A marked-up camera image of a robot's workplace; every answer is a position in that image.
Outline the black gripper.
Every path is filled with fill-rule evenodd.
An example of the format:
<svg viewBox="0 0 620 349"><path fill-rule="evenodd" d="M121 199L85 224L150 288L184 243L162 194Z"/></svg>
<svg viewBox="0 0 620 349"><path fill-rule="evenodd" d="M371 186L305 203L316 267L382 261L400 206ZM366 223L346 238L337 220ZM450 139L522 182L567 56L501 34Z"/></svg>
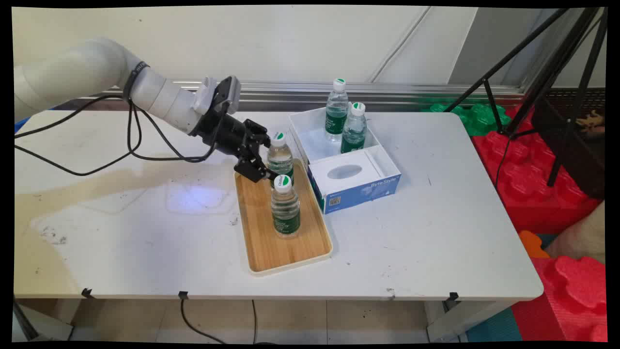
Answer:
<svg viewBox="0 0 620 349"><path fill-rule="evenodd" d="M257 122L250 119L240 122L225 112L207 112L192 130L192 136L199 136L215 150L237 157L235 172L253 183L262 179L273 181L277 177L262 161L260 147L270 148L272 140L267 129Z"/></svg>

